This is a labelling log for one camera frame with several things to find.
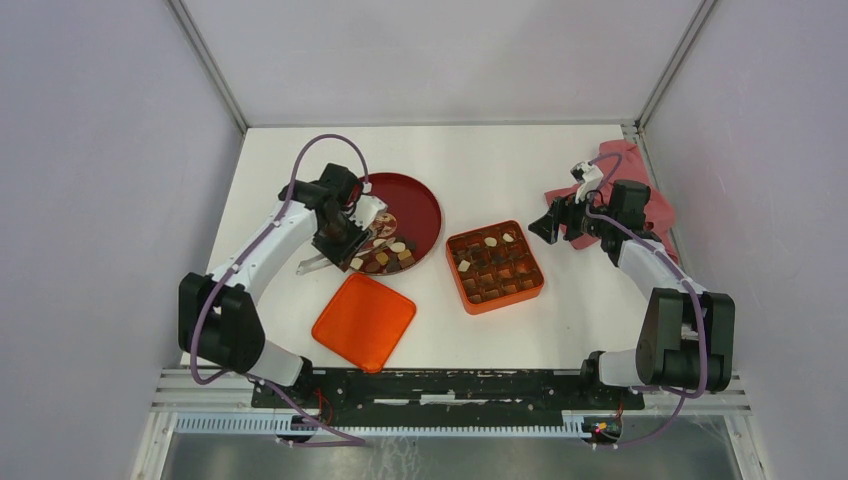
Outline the metal serving tongs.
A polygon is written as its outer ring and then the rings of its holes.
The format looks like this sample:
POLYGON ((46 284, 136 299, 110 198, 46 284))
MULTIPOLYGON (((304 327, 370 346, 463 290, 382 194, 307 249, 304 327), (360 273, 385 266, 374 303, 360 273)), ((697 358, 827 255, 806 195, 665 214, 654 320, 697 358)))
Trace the metal serving tongs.
MULTIPOLYGON (((369 239, 355 254, 354 257, 361 257, 364 260, 364 264, 360 270, 353 270, 348 266, 348 270, 353 271, 362 271, 367 263, 369 263, 368 257, 373 256, 376 253, 379 253, 381 250, 388 248, 392 243, 396 240, 395 236, 373 236, 369 239)), ((310 259, 301 261, 298 264, 296 274, 298 276, 307 275, 309 273, 332 267, 333 263, 322 255, 317 255, 310 259)))

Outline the orange compartment chocolate box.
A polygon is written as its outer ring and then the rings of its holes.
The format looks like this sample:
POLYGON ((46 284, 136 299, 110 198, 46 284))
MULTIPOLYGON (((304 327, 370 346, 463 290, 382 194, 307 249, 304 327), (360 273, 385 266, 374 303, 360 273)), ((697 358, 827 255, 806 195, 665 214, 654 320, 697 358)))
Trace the orange compartment chocolate box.
POLYGON ((446 258, 465 311, 480 315, 540 295, 545 277, 519 223, 507 220, 450 236, 445 243, 446 258), (506 243, 504 233, 515 241, 506 243), (487 247, 486 237, 498 241, 487 247), (471 266, 466 272, 457 267, 462 260, 471 266))

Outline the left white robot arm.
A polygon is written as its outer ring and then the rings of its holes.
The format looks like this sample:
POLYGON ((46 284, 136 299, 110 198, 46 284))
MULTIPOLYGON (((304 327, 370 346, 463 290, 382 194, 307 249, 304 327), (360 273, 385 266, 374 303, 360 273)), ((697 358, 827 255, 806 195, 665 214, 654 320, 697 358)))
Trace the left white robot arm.
POLYGON ((311 363, 266 337, 257 303, 270 281, 302 245, 311 244, 342 271, 371 238, 370 226, 387 209, 371 185, 347 168, 328 164, 319 179, 293 180, 250 239, 206 274, 189 273, 178 287, 177 340, 190 364, 220 368, 276 384, 290 407, 314 394, 304 374, 311 363))

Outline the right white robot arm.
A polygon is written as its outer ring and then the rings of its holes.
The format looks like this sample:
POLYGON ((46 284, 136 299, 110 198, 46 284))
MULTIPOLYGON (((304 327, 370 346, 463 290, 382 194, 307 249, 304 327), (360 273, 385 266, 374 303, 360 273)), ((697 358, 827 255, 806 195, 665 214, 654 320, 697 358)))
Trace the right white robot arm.
POLYGON ((732 378, 735 303, 691 279, 647 227, 648 185, 617 180, 597 205, 575 194, 555 198, 529 224, 548 244, 591 236, 647 300, 638 342, 623 351, 596 351, 583 363, 580 400, 591 408, 612 401, 618 387, 665 390, 688 398, 725 390, 732 378))

